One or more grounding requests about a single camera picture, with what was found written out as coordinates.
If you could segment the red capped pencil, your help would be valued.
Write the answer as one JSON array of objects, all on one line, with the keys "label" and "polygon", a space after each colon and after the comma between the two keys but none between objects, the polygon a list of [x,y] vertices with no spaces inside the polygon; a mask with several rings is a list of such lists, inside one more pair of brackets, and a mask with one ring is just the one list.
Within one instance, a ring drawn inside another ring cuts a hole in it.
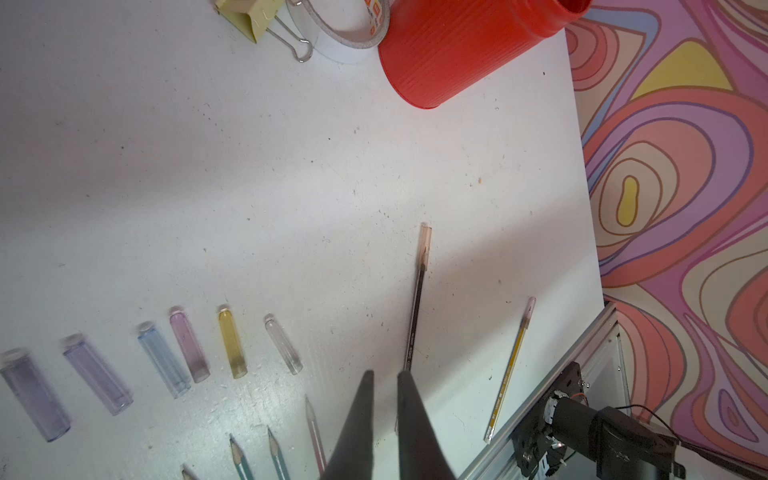
[{"label": "red capped pencil", "polygon": [[182,466],[181,473],[184,480],[199,480],[199,478],[186,465]]}]

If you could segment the clear violet pencil cap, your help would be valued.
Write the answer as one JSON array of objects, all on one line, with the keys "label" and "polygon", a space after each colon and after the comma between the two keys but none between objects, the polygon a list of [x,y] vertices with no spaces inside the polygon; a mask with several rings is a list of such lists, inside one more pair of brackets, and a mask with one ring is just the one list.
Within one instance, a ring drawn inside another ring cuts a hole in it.
[{"label": "clear violet pencil cap", "polygon": [[133,398],[124,382],[82,334],[63,340],[63,356],[113,416],[126,410]]}]

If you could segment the clear yellow pencil cap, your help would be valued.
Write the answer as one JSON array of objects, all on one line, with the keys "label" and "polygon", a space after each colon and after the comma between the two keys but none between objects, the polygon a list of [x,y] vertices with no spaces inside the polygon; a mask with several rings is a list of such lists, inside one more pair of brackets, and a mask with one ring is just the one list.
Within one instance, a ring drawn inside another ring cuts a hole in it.
[{"label": "clear yellow pencil cap", "polygon": [[248,373],[248,368],[235,318],[228,305],[219,307],[218,322],[232,377],[242,378]]}]

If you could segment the clear pale blue pencil cap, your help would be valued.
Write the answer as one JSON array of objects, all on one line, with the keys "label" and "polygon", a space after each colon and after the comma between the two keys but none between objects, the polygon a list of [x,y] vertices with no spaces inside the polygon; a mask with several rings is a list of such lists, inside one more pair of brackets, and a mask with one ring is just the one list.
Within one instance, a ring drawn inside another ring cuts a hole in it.
[{"label": "clear pale blue pencil cap", "polygon": [[191,386],[165,337],[151,321],[137,327],[137,339],[174,399],[186,394]]}]

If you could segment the yellow black capped pencil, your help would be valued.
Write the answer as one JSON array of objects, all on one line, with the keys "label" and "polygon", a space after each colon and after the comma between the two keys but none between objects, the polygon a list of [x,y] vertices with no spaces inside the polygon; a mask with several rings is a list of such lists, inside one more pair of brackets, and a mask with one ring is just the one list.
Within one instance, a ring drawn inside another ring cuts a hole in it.
[{"label": "yellow black capped pencil", "polygon": [[484,436],[483,436],[483,441],[486,444],[489,444],[495,435],[496,427],[497,427],[499,417],[503,408],[503,403],[506,398],[509,385],[511,383],[511,377],[522,348],[524,337],[530,325],[530,321],[533,315],[533,311],[535,309],[535,305],[536,305],[536,298],[529,297],[522,314],[519,329],[515,337],[515,341],[514,341],[514,344],[513,344],[513,347],[504,371],[504,375],[501,380],[498,393],[494,401],[493,409],[491,411],[491,415],[490,415]]}]

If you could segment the clear purple pencil cap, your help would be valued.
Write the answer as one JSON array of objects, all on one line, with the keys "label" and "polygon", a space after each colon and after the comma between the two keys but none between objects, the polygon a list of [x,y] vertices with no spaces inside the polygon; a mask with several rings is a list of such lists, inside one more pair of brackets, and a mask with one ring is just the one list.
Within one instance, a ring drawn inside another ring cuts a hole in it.
[{"label": "clear purple pencil cap", "polygon": [[25,349],[1,354],[1,376],[47,442],[71,429],[71,421],[53,388]]}]

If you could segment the clear pink pencil cap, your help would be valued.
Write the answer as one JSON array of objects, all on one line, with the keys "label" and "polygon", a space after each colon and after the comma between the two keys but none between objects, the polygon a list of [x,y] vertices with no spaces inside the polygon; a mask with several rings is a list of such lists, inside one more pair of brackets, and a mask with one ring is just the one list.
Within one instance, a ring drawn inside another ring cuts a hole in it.
[{"label": "clear pink pencil cap", "polygon": [[170,309],[169,323],[192,380],[195,383],[203,382],[210,376],[208,362],[182,307],[174,306]]}]

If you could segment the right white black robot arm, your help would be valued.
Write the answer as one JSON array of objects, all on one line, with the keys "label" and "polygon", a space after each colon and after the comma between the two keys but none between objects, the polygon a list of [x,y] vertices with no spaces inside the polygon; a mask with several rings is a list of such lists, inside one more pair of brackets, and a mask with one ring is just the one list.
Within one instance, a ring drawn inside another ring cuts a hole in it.
[{"label": "right white black robot arm", "polygon": [[595,410],[574,399],[549,401],[552,436],[595,463],[600,479],[685,479],[676,444],[613,407]]}]

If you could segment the clear colourless pencil cap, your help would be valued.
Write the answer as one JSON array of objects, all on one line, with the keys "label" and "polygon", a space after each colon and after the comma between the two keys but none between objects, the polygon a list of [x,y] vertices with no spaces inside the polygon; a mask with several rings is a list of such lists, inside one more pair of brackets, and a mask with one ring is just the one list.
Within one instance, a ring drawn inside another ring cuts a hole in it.
[{"label": "clear colourless pencil cap", "polygon": [[273,314],[264,317],[264,327],[290,373],[298,375],[303,369],[301,358]]}]

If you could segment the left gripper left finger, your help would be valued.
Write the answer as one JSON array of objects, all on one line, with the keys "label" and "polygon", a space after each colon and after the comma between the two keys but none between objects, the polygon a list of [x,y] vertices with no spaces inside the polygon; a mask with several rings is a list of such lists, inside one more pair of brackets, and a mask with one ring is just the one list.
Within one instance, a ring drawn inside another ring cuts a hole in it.
[{"label": "left gripper left finger", "polygon": [[374,371],[359,383],[340,437],[322,480],[371,480],[373,473]]}]

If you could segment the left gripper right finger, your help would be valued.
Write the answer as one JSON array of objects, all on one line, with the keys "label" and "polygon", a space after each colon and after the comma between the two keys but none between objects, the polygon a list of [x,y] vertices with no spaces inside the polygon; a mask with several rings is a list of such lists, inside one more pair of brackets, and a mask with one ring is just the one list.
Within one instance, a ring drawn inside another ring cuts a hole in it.
[{"label": "left gripper right finger", "polygon": [[446,461],[413,376],[398,374],[397,424],[402,480],[449,479],[456,476]]}]

